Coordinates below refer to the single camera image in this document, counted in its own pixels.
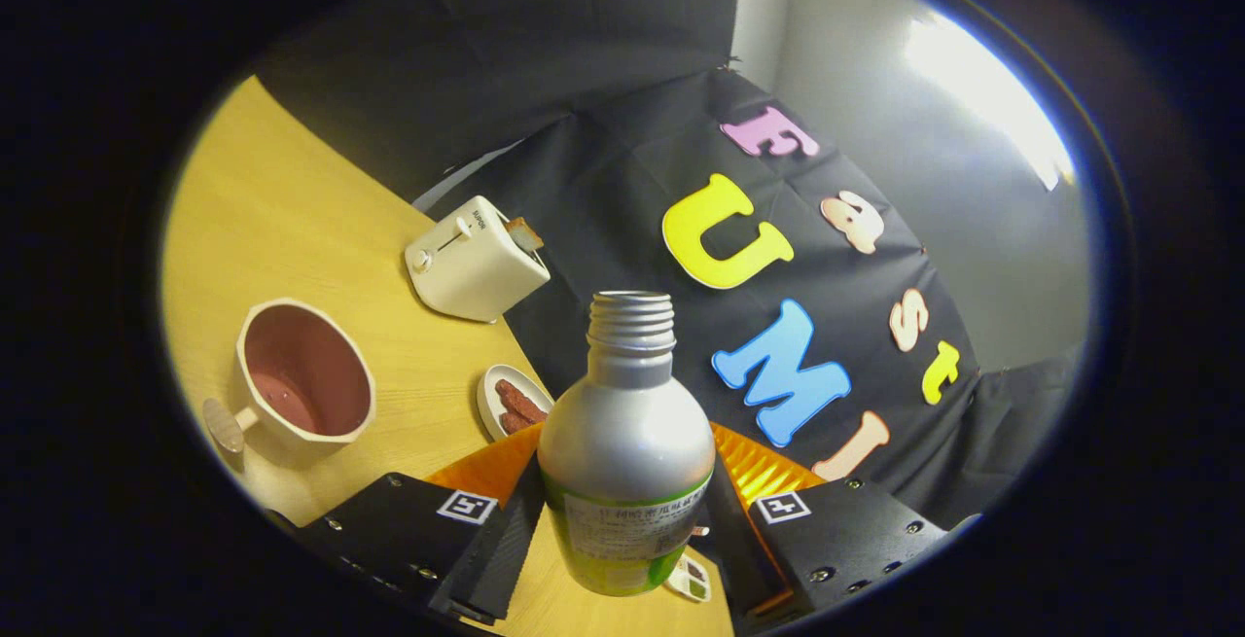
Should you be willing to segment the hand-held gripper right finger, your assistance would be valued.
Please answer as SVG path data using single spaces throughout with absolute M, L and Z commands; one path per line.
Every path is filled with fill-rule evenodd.
M 825 481 L 726 425 L 711 430 L 710 537 L 735 620 L 830 615 L 950 535 L 875 483 Z

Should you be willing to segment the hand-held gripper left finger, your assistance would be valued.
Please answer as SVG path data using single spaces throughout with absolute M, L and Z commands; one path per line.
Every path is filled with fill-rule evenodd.
M 293 537 L 420 615 L 494 625 L 510 613 L 547 504 L 542 432 L 528 425 L 427 478 L 383 474 Z

